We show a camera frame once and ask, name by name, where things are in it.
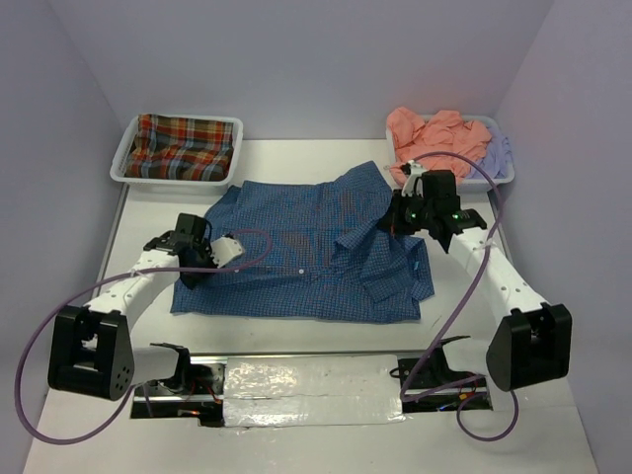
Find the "cable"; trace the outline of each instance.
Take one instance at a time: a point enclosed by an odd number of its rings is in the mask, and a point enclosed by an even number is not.
[[[215,392],[213,392],[213,389],[212,389],[212,388],[210,388],[210,385],[208,385],[208,384],[207,384],[204,380],[202,380],[201,378],[197,378],[196,380],[199,382],[199,384],[200,384],[202,387],[204,387],[204,388],[206,389],[206,391],[210,394],[210,396],[211,396],[211,397],[213,397],[213,401],[214,401],[216,404],[218,404],[218,405],[221,405],[221,404],[222,404],[222,401],[221,401],[219,398],[217,398],[217,395],[215,395]]]
[[[498,441],[499,439],[503,439],[514,430],[515,425],[517,425],[517,417],[519,415],[519,408],[518,408],[517,397],[515,396],[515,392],[512,390],[510,393],[512,394],[512,400],[513,400],[513,418],[510,425],[502,433],[496,434],[494,436],[480,436],[478,434],[473,434],[465,427],[465,425],[463,425],[463,421],[461,420],[461,412],[465,408],[465,405],[470,403],[475,398],[484,397],[485,396],[484,393],[479,393],[478,395],[472,395],[471,397],[467,397],[465,400],[463,400],[460,403],[460,405],[456,409],[456,423],[465,432],[466,435],[473,437],[477,441],[492,442],[492,441]]]
[[[154,418],[154,412],[151,409],[151,402],[149,401],[149,387],[147,386],[147,383],[142,384],[142,394],[145,397],[145,405],[147,406],[149,418]]]
[[[490,228],[490,231],[487,234],[487,240],[491,240],[492,237],[494,236],[494,234],[496,233],[496,231],[498,230],[499,226],[501,225],[501,221],[503,219],[503,214],[505,212],[505,204],[503,202],[503,197],[501,196],[501,192],[498,189],[498,186],[496,186],[496,183],[494,183],[494,180],[490,177],[490,175],[478,163],[470,160],[469,158],[466,158],[465,156],[459,155],[458,153],[453,153],[451,151],[432,151],[430,153],[425,153],[425,154],[423,154],[421,156],[418,156],[417,158],[414,159],[414,161],[419,161],[419,160],[421,160],[423,158],[428,158],[430,156],[438,156],[438,155],[447,155],[447,156],[451,156],[451,157],[457,158],[457,159],[459,159],[461,161],[464,161],[465,163],[467,163],[470,166],[472,166],[475,170],[477,170],[483,176],[483,178],[485,178],[485,180],[490,184],[490,186],[492,187],[492,190],[494,191],[494,194],[496,195],[496,199],[497,199],[497,202],[498,202],[498,215],[496,216],[496,220],[494,221],[494,224],[492,225],[492,227]],[[474,293],[474,290],[476,289],[476,287],[478,286],[478,283],[481,281],[481,278],[483,277],[483,273],[485,272],[485,269],[487,269],[487,264],[489,263],[489,260],[490,260],[490,252],[491,252],[490,246],[486,246],[485,247],[485,253],[483,255],[483,261],[481,262],[481,266],[479,267],[478,272],[476,273],[476,275],[472,278],[472,282],[470,283],[470,285],[468,286],[467,290],[465,291],[465,294],[463,295],[461,300],[458,302],[458,304],[454,308],[454,311],[452,311],[452,314],[450,314],[450,316],[447,318],[447,321],[445,321],[445,324],[443,324],[441,329],[439,329],[438,333],[434,337],[434,339],[431,342],[431,344],[429,345],[429,347],[424,351],[424,354],[419,358],[417,363],[415,363],[415,366],[410,371],[410,373],[408,375],[408,378],[404,381],[404,383],[402,385],[402,389],[400,391],[400,398],[401,398],[402,402],[407,403],[407,402],[415,402],[417,400],[421,400],[424,397],[432,395],[433,393],[437,392],[438,390],[443,390],[444,388],[452,387],[452,386],[454,386],[453,384],[456,383],[456,382],[448,383],[448,384],[442,385],[440,387],[434,388],[432,390],[427,390],[427,391],[422,392],[422,393],[417,394],[417,395],[411,395],[411,396],[407,396],[406,395],[406,392],[410,389],[410,386],[411,386],[411,384],[413,382],[414,377],[417,375],[417,373],[419,373],[420,369],[424,366],[424,364],[430,358],[431,354],[435,351],[435,349],[441,343],[441,339],[443,339],[443,336],[445,336],[445,333],[447,333],[447,330],[450,328],[450,326],[452,326],[452,324],[454,323],[456,318],[459,316],[459,314],[461,313],[461,311],[463,310],[463,308],[465,307],[465,305],[467,304],[467,302],[471,298],[472,294]],[[466,383],[466,381],[467,382],[473,381],[473,377],[469,377],[469,378],[463,379],[463,380],[460,381],[460,383]],[[514,399],[514,403],[513,403],[514,415],[513,415],[513,417],[517,421],[517,417],[518,417],[517,398],[515,398],[515,394],[513,392],[511,392],[511,393],[512,393],[512,397]],[[459,423],[459,425],[461,426],[461,428],[463,429],[463,431],[467,435],[472,436],[474,439],[487,440],[487,439],[483,439],[481,436],[477,436],[477,435],[471,433],[469,430],[466,430],[461,423]],[[514,429],[514,426],[515,426],[515,423],[512,423],[509,426],[509,428],[505,432],[503,432],[502,434],[499,434],[499,436],[500,437],[505,437],[506,435],[508,435]]]
[[[164,388],[165,390],[167,390],[169,393],[171,393],[172,395],[180,395],[182,394],[183,390],[180,390],[179,392],[177,392],[176,390],[172,390],[171,388],[169,388],[167,385],[165,385],[162,382],[158,382],[158,385],[162,388]]]
[[[194,394],[196,393],[196,381],[194,380],[193,382],[191,382],[191,390],[189,391],[189,395],[187,395],[187,398],[185,398],[182,402],[180,402],[180,405],[178,405],[179,407],[182,407],[185,403],[187,403],[191,397],[194,396]]]
[[[478,390],[478,380],[480,379],[474,380],[474,387],[472,388],[472,393],[476,393],[476,391]]]
[[[22,351],[22,355],[20,356],[20,360],[18,362],[18,368],[16,369],[15,382],[14,382],[14,385],[13,385],[13,396],[14,396],[14,400],[15,400],[16,413],[18,415],[18,419],[20,420],[20,423],[22,423],[22,426],[27,430],[27,432],[29,432],[29,434],[32,437],[34,437],[35,439],[38,439],[38,440],[40,440],[42,442],[47,442],[49,444],[68,445],[68,444],[75,444],[77,442],[85,441],[86,439],[90,439],[91,437],[93,437],[95,435],[98,435],[105,428],[107,428],[109,425],[112,424],[112,422],[117,418],[117,416],[122,411],[123,407],[127,403],[127,400],[129,399],[129,396],[131,395],[131,393],[134,390],[134,387],[129,387],[129,389],[125,393],[124,397],[122,398],[122,400],[120,402],[120,405],[118,405],[118,407],[115,410],[115,412],[112,413],[112,415],[107,420],[105,420],[102,425],[96,427],[91,432],[83,434],[81,436],[71,437],[71,438],[68,438],[68,439],[59,439],[59,438],[55,438],[55,437],[50,437],[50,436],[47,436],[45,434],[40,433],[37,430],[37,428],[35,428],[31,424],[31,422],[29,422],[29,420],[27,419],[27,415],[24,412],[24,406],[23,406],[23,403],[22,403],[22,376],[24,374],[24,367],[25,367],[25,364],[27,362],[27,357],[29,356],[29,352],[33,348],[33,345],[35,344],[36,340],[41,335],[42,331],[48,325],[48,323],[50,323],[50,321],[52,321],[55,318],[57,313],[59,313],[59,311],[61,311],[65,306],[67,306],[68,304],[73,302],[75,299],[83,296],[86,293],[91,292],[94,289],[100,288],[104,284],[112,283],[113,281],[119,281],[121,279],[138,277],[138,275],[158,274],[158,273],[165,273],[165,272],[199,273],[199,274],[228,274],[228,273],[236,272],[238,270],[241,271],[241,270],[245,270],[245,269],[248,269],[250,267],[253,267],[257,263],[262,261],[265,257],[267,257],[268,254],[270,253],[270,251],[272,250],[273,239],[270,236],[270,234],[268,232],[264,231],[264,230],[259,230],[259,229],[239,229],[239,230],[236,230],[236,231],[232,232],[232,235],[239,235],[239,234],[260,234],[260,235],[263,235],[264,237],[266,237],[267,245],[266,245],[266,250],[264,251],[264,253],[262,255],[260,255],[259,257],[257,257],[256,259],[251,260],[250,262],[246,262],[245,264],[239,265],[237,267],[232,267],[232,268],[203,269],[203,268],[196,268],[196,267],[192,267],[192,268],[190,268],[190,267],[164,267],[164,268],[151,268],[151,269],[135,270],[135,271],[132,271],[130,273],[109,276],[109,277],[104,278],[104,279],[102,279],[100,281],[97,281],[94,284],[91,284],[87,288],[85,288],[85,289],[79,291],[78,293],[70,296],[69,298],[67,298],[63,302],[59,303],[50,313],[48,313],[48,315],[43,319],[43,321],[41,323],[39,323],[39,326],[35,329],[35,331],[31,335],[31,337],[27,341],[27,344],[26,344],[24,350]]]

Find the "clothing pile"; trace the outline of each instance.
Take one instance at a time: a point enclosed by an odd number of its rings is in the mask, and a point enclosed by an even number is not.
[[[333,183],[232,187],[206,214],[210,239],[242,228],[266,230],[272,251],[238,273],[213,275],[195,289],[176,283],[172,312],[316,318],[362,323],[420,319],[434,294],[423,239],[377,230],[391,189],[374,163]],[[239,234],[246,256],[265,239]]]
[[[138,116],[125,176],[222,181],[233,156],[233,124],[197,118]]]
[[[390,171],[400,186],[406,182],[399,168],[401,163],[432,151],[463,155],[479,164],[492,178],[507,176],[512,149],[509,140],[495,125],[485,125],[479,120],[465,121],[456,111],[440,111],[426,121],[400,107],[388,116],[386,126],[392,133],[395,154],[400,162]],[[420,163],[428,170],[451,170],[457,182],[482,178],[469,164],[447,155],[423,158]]]

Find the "white panel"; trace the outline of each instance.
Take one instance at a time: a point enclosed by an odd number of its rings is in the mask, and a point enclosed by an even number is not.
[[[473,372],[489,375],[487,370],[487,349],[491,340],[461,339],[443,346],[447,366],[455,372]]]
[[[401,422],[395,355],[230,358],[227,427]]]
[[[150,346],[133,350],[134,374],[131,385],[173,377],[179,353],[170,348]]]

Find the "blue shirt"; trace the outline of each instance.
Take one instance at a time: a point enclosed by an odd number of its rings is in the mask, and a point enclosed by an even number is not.
[[[193,290],[178,281],[172,312],[361,323],[420,319],[419,301],[434,294],[426,244],[376,229],[390,200],[373,162],[333,183],[230,188],[206,213],[211,240],[241,228],[264,229],[273,249],[254,267],[213,275]],[[239,240],[247,254],[231,265],[266,248],[257,234]]]

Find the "black bracket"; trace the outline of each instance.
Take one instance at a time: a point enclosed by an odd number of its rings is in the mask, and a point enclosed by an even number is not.
[[[84,342],[95,337],[96,347],[86,348]],[[105,314],[75,306],[57,314],[48,363],[51,388],[117,400],[133,374],[127,318],[117,311]]]
[[[217,265],[211,257],[210,243],[204,237],[206,227],[210,236],[210,223],[206,219],[192,214],[180,214],[175,230],[154,237],[143,250],[163,250],[170,255],[177,255],[180,267],[216,269]],[[188,289],[193,289],[209,275],[183,272],[180,273],[180,280]]]
[[[573,319],[563,304],[506,316],[487,350],[487,367],[501,390],[562,378],[569,372]]]
[[[402,170],[410,174],[410,165],[404,165]],[[487,228],[476,210],[461,209],[456,179],[451,171],[426,171],[419,179],[423,195],[402,196],[400,190],[393,191],[388,210],[377,223],[378,229],[393,235],[412,235],[427,229],[447,253],[453,235],[473,227]]]

